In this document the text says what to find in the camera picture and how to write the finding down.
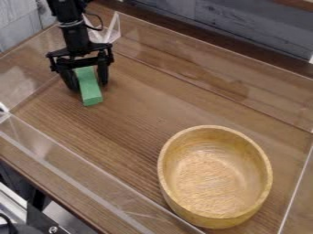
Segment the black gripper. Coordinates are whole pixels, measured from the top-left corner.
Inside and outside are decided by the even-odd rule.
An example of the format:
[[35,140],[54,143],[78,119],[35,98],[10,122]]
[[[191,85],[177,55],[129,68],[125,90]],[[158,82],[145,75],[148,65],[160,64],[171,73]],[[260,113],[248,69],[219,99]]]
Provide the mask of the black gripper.
[[104,86],[109,82],[109,65],[114,62],[113,44],[92,42],[88,25],[61,25],[66,47],[49,52],[50,69],[61,77],[72,91],[80,91],[80,79],[73,69],[98,65],[98,78]]

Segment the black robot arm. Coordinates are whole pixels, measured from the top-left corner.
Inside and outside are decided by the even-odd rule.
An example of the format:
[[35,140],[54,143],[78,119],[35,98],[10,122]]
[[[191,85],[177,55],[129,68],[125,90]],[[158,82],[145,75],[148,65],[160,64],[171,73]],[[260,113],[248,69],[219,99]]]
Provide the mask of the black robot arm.
[[57,72],[73,91],[80,90],[76,69],[97,65],[102,85],[109,82],[109,66],[114,62],[113,44],[93,42],[89,30],[101,31],[88,25],[84,15],[90,0],[47,0],[51,14],[57,17],[63,32],[66,47],[47,53],[50,70]]

